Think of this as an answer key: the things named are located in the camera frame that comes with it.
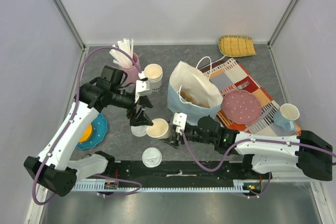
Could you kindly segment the white paper coffee cup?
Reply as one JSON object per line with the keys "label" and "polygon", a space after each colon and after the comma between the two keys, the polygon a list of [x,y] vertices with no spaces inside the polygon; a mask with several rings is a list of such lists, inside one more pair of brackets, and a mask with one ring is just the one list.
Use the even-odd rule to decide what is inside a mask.
{"label": "white paper coffee cup", "polygon": [[173,129],[166,120],[157,118],[152,120],[153,125],[146,128],[146,133],[149,137],[156,139],[168,139],[172,136]]}

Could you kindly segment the blue white paper bag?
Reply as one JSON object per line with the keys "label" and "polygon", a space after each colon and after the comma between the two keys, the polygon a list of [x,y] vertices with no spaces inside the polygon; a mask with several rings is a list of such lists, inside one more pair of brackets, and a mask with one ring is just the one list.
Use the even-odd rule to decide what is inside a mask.
{"label": "blue white paper bag", "polygon": [[197,125],[199,119],[214,119],[223,97],[218,88],[197,66],[180,61],[173,70],[167,90],[167,108],[172,113],[185,113],[187,123]]}

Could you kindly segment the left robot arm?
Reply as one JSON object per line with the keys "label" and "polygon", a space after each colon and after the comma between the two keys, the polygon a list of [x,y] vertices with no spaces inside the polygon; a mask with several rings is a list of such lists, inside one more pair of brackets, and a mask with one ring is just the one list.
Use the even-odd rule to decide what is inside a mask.
{"label": "left robot arm", "polygon": [[71,161],[70,157],[85,130],[109,105],[126,109],[130,126],[153,125],[144,111],[153,107],[148,98],[152,92],[148,78],[140,72],[132,92],[122,87],[126,78],[124,71],[104,66],[100,76],[79,87],[69,114],[52,140],[37,157],[29,156],[24,161],[34,180],[33,196],[37,185],[63,197],[78,181],[95,174],[103,178],[114,175],[114,157],[102,151],[78,161]]}

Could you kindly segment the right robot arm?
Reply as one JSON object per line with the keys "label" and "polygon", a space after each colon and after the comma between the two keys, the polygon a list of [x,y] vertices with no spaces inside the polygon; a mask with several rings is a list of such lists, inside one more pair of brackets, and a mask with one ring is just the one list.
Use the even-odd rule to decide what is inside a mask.
{"label": "right robot arm", "polygon": [[184,113],[173,114],[170,145],[189,142],[212,145],[224,157],[242,155],[241,174],[248,179],[257,174],[302,172],[306,177],[329,182],[333,178],[333,147],[311,131],[300,135],[261,136],[222,127],[210,116],[196,125],[187,123]]}

